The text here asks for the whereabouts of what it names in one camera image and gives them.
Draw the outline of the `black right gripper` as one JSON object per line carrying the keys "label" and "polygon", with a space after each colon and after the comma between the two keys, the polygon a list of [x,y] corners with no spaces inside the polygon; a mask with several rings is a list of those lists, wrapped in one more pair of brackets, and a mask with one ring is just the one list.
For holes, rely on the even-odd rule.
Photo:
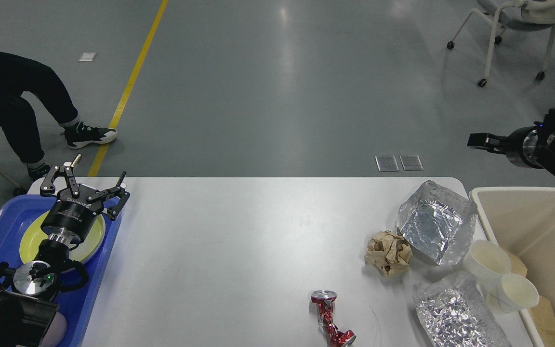
{"label": "black right gripper", "polygon": [[537,128],[523,127],[513,131],[509,136],[471,133],[467,147],[494,154],[505,154],[509,162],[517,167],[542,169],[542,166],[534,158],[537,141]]}

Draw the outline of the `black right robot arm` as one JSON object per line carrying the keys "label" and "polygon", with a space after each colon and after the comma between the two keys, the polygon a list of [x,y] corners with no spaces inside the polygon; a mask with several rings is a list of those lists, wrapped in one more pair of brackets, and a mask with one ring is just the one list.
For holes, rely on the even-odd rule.
{"label": "black right robot arm", "polygon": [[545,170],[555,176],[555,108],[550,108],[542,121],[508,136],[471,133],[467,146],[503,155],[517,167]]}

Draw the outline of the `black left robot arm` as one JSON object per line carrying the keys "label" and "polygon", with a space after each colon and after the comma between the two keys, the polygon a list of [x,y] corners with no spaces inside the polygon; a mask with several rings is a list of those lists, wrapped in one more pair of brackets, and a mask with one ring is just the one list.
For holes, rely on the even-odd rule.
{"label": "black left robot arm", "polygon": [[67,324],[59,344],[83,341],[130,193],[126,172],[102,190],[78,182],[78,161],[0,210],[0,347],[38,347],[57,314]]}

